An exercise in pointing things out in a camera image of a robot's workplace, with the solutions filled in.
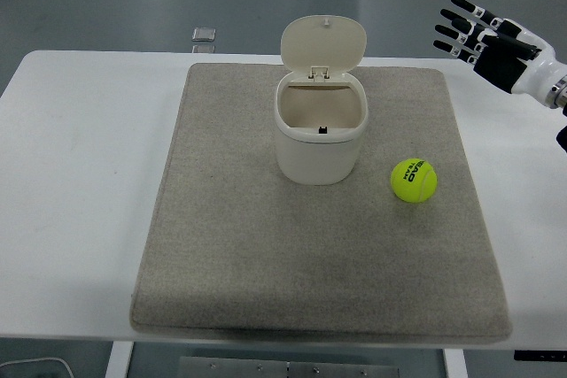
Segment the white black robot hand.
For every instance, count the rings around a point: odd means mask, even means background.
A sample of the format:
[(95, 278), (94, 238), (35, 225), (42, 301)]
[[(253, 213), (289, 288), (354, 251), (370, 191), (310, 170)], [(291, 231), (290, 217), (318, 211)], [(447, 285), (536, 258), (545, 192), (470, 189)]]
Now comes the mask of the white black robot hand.
[(566, 107), (566, 64), (544, 39), (511, 19), (467, 0), (451, 0), (461, 13), (443, 9), (448, 27), (435, 26), (447, 40), (433, 45), (472, 67), (509, 94), (529, 95), (547, 108)]

